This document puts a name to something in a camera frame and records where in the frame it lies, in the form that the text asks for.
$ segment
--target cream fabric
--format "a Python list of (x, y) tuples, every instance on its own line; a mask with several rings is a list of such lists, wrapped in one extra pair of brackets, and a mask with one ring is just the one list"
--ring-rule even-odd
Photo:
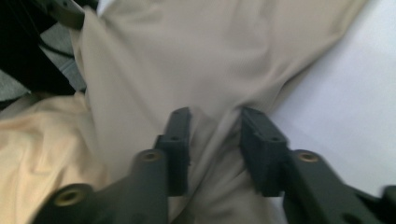
[(41, 101), (0, 121), (0, 223), (29, 223), (62, 186), (109, 183), (95, 148), (92, 118), (82, 94)]
[(283, 85), (345, 33), (361, 0), (119, 0), (73, 32), (100, 153), (120, 177), (171, 111), (192, 108), (190, 188), (170, 220), (280, 223), (238, 151), (242, 106), (268, 111)]

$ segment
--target white surface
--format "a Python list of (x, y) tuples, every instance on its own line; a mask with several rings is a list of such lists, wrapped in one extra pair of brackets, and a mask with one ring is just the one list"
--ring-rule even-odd
[(100, 0), (98, 8), (96, 9), (98, 14), (101, 15), (103, 11), (108, 7), (108, 5), (114, 0)]
[(290, 148), (323, 155), (351, 186), (396, 185), (396, 1), (371, 1), (272, 115)]

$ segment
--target dark fabric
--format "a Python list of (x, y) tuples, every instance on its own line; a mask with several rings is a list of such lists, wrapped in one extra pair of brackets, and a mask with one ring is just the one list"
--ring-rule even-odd
[(0, 0), (0, 69), (31, 91), (73, 94), (67, 78), (38, 47), (35, 29), (21, 2), (39, 33), (55, 23), (28, 0)]

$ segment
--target black plastic bracket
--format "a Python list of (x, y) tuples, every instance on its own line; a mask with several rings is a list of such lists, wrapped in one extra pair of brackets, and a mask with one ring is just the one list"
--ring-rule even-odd
[(73, 184), (55, 192), (33, 224), (166, 224), (168, 217), (166, 155), (145, 150), (130, 175), (104, 190)]
[(285, 173), (283, 206), (289, 224), (380, 224), (318, 154), (292, 151)]
[(168, 121), (164, 135), (159, 135), (154, 148), (161, 149), (169, 158), (169, 195), (180, 196), (188, 189), (188, 167), (190, 164), (190, 120), (187, 107), (174, 111)]
[(264, 197), (283, 191), (282, 163), (288, 155), (287, 140), (262, 112), (242, 110), (240, 148), (255, 188)]

